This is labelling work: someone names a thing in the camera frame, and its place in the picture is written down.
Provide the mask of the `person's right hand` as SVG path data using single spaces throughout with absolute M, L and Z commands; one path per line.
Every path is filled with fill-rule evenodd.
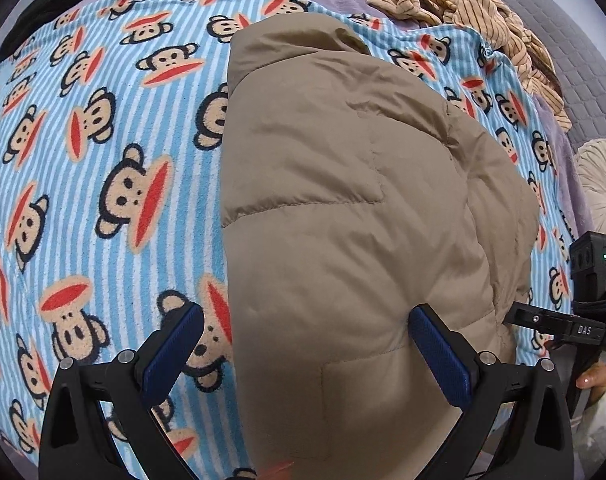
M 588 390 L 588 404 L 597 403 L 606 393 L 606 363 L 597 362 L 585 370 L 575 385 L 580 390 Z

